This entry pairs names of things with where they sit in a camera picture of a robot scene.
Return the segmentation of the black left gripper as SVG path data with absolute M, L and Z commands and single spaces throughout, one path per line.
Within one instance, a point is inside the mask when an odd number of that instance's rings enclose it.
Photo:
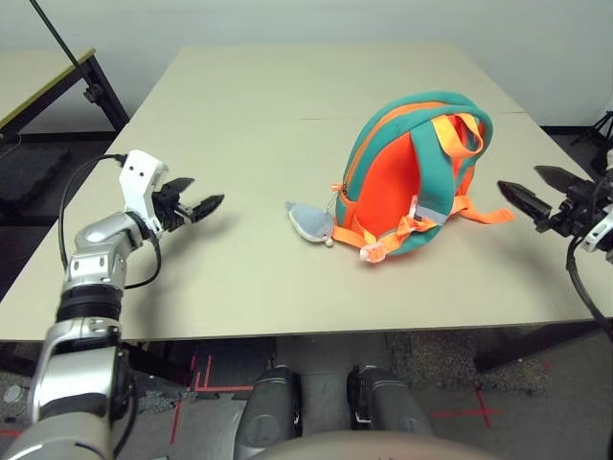
M 181 194 L 193 183 L 193 178 L 177 177 L 152 194 L 155 216 L 164 231 L 175 231 L 187 223 L 203 220 L 224 200 L 224 194 L 210 195 L 192 208 L 182 204 Z

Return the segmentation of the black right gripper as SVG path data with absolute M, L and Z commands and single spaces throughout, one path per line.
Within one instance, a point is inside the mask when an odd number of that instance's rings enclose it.
M 547 185 L 565 194 L 552 216 L 551 206 L 521 184 L 499 180 L 497 185 L 507 202 L 533 221 L 540 221 L 535 223 L 539 233 L 553 230 L 562 237 L 583 236 L 598 218 L 604 217 L 604 207 L 612 203 L 611 177 L 593 182 L 560 167 L 535 166 L 534 169 Z

